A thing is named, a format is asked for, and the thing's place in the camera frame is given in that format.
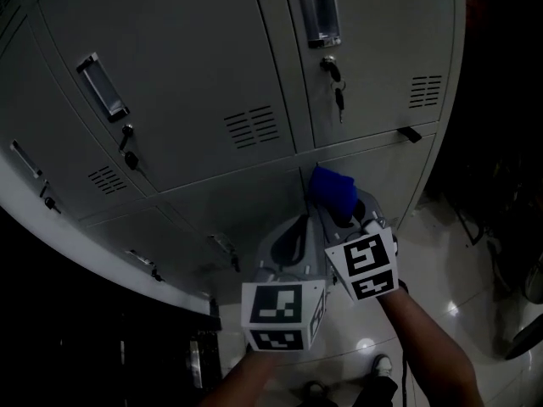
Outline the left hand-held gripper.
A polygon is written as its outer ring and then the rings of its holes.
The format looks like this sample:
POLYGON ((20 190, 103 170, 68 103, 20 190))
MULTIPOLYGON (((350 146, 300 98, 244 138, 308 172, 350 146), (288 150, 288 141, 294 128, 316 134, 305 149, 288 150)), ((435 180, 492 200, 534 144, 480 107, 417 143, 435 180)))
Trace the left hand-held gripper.
POLYGON ((311 348, 326 310, 327 263, 319 219, 295 216, 260 242, 257 269, 242 284, 241 327, 251 348, 303 352, 311 348))

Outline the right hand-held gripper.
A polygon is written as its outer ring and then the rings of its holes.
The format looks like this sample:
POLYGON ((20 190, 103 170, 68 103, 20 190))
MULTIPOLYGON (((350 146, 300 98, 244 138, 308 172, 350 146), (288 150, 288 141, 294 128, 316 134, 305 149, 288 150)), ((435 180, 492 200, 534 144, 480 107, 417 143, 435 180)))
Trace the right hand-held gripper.
POLYGON ((354 302, 376 298, 399 288, 397 243, 390 227, 382 227, 385 217, 377 199, 360 188, 353 217, 365 224, 357 235, 357 222, 337 226, 326 209, 311 205, 311 220, 319 243, 341 243, 325 253, 339 280, 354 302))

